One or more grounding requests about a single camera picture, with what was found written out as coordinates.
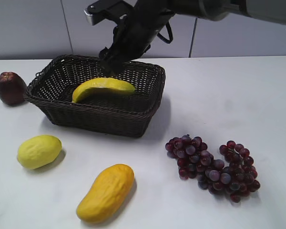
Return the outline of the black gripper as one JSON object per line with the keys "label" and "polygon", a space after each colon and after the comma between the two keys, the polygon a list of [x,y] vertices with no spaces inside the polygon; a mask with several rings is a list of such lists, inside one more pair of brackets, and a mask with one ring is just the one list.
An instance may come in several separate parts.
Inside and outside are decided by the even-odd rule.
{"label": "black gripper", "polygon": [[133,11],[115,27],[110,48],[104,48],[99,54],[103,74],[120,74],[123,64],[146,53],[155,37],[170,44],[173,32],[169,20],[174,15],[168,9],[167,0],[137,1]]}

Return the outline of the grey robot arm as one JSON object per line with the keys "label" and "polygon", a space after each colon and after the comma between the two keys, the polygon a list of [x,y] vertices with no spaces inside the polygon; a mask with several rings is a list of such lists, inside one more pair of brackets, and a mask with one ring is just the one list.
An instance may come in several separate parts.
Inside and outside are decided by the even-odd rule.
{"label": "grey robot arm", "polygon": [[229,13],[286,25],[286,0],[139,0],[116,26],[110,48],[100,52],[101,70],[107,76],[122,72],[175,14],[220,21]]}

